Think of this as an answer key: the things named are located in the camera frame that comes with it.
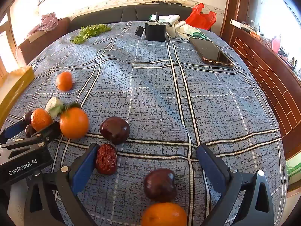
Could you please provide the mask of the small dark plum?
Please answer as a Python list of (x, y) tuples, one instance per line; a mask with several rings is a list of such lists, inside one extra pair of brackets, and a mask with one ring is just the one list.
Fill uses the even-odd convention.
[(28, 111), (27, 113), (24, 114), (23, 120), (26, 123), (26, 125), (31, 124), (31, 116), (32, 116), (32, 114), (33, 114), (32, 111)]
[(33, 126), (31, 124), (26, 126), (25, 134), (26, 134), (27, 138), (30, 138), (35, 133), (36, 133), (36, 130), (33, 128)]

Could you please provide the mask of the small orange tangerine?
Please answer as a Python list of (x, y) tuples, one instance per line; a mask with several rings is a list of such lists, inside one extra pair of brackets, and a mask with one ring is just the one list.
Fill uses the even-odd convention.
[(31, 125), (36, 131), (41, 131), (53, 123), (52, 117), (44, 109), (36, 109), (31, 115)]

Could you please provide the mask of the orange with green leaf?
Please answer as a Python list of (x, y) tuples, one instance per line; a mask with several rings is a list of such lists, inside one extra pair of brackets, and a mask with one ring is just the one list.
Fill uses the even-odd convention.
[(89, 131), (89, 118), (78, 103), (64, 105), (60, 111), (60, 130), (68, 139), (83, 138)]

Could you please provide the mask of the white banana chunk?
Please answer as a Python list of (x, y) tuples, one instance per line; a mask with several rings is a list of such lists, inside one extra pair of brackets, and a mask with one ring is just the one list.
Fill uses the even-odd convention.
[(55, 119), (61, 112), (63, 102), (57, 97), (52, 97), (46, 104), (45, 111), (49, 113), (52, 119)]

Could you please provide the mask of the wrinkled red jujube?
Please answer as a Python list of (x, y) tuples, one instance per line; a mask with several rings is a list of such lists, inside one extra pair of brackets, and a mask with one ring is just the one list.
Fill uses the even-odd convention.
[(112, 175), (117, 170), (117, 153), (114, 146), (104, 143), (97, 150), (95, 168), (100, 174)]

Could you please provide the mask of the dark red plum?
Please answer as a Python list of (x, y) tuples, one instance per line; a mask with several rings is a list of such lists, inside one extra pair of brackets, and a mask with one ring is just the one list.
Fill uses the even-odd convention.
[(113, 116), (103, 121), (100, 133), (113, 145), (120, 145), (127, 141), (130, 135), (130, 126), (124, 119)]

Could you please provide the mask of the yellow rimmed white tray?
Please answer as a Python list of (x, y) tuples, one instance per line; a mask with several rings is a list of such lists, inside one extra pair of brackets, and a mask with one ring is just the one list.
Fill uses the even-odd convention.
[(34, 80), (30, 65), (16, 69), (1, 79), (1, 128), (19, 96)]

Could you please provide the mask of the blue plaid tablecloth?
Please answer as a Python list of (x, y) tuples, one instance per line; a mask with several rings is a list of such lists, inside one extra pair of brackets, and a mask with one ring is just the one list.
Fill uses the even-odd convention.
[[(105, 142), (100, 134), (105, 119), (118, 116), (129, 123), (128, 142), (116, 148), (116, 173), (94, 173), (79, 194), (98, 225), (140, 225), (150, 204), (143, 180), (158, 168), (174, 171), (175, 202), (186, 211), (188, 225), (200, 225), (220, 197), (196, 160), (200, 144), (241, 172), (264, 171), (279, 225), (287, 191), (280, 128), (245, 63), (212, 32), (206, 36), (232, 60), (232, 68), (204, 64), (186, 40), (147, 41), (135, 35), (137, 27), (137, 22), (114, 23), (83, 44), (70, 42), (79, 33), (74, 30), (53, 42), (31, 62), (35, 79), (4, 127), (44, 108), (52, 97), (78, 102), (89, 132), (49, 144), (53, 164), (46, 171), (57, 171), (92, 143)], [(65, 71), (72, 75), (67, 92), (56, 87)]]

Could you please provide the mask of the green lettuce bunch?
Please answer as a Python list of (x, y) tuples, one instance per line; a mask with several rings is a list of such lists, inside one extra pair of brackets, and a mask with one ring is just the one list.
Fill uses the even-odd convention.
[(111, 30), (106, 24), (95, 24), (90, 26), (81, 27), (80, 32), (77, 36), (70, 40), (73, 44), (82, 44), (87, 39), (92, 37), (97, 37), (102, 33), (108, 32)]

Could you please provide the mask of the wooden cabinet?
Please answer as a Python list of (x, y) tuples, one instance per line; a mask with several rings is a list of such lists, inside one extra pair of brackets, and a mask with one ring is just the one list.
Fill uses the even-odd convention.
[(300, 186), (300, 20), (284, 0), (226, 0), (220, 35), (266, 95), (294, 190)]

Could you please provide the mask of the black smartphone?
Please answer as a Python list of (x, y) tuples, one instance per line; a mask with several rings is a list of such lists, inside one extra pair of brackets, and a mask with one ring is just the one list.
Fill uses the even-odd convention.
[(227, 68), (233, 67), (233, 62), (210, 40), (190, 38), (189, 41), (203, 63)]

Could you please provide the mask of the black box holder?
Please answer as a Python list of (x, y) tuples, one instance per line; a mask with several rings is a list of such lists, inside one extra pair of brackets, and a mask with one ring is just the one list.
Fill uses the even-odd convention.
[(159, 21), (159, 13), (156, 12), (155, 18), (145, 23), (145, 39), (148, 41), (165, 41), (166, 25)]

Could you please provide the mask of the black sofa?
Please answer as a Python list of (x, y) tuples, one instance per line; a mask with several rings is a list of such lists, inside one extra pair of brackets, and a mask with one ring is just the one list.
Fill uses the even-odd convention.
[(81, 27), (94, 24), (111, 24), (127, 21), (147, 21), (152, 14), (159, 15), (180, 15), (185, 20), (192, 12), (192, 8), (185, 7), (181, 3), (158, 2), (151, 4), (138, 4), (130, 6), (115, 7), (75, 17), (69, 24), (68, 32), (80, 29)]

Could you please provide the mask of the white cloth pile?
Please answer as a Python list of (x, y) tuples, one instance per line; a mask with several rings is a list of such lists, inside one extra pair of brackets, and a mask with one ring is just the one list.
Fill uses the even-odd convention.
[(166, 33), (169, 37), (178, 37), (183, 40), (188, 40), (191, 37), (208, 40), (208, 37), (203, 32), (196, 29), (195, 27), (188, 25), (185, 21), (179, 21), (179, 19), (180, 15), (159, 15), (158, 19), (155, 14), (152, 14), (150, 16), (150, 21), (165, 23)]

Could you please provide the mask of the red plastic bag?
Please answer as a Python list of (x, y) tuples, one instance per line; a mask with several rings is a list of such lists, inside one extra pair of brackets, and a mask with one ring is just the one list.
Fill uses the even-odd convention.
[(204, 14), (202, 12), (203, 8), (203, 3), (193, 7), (191, 14), (185, 19), (186, 24), (200, 29), (210, 30), (216, 22), (216, 13), (210, 11), (208, 14)]

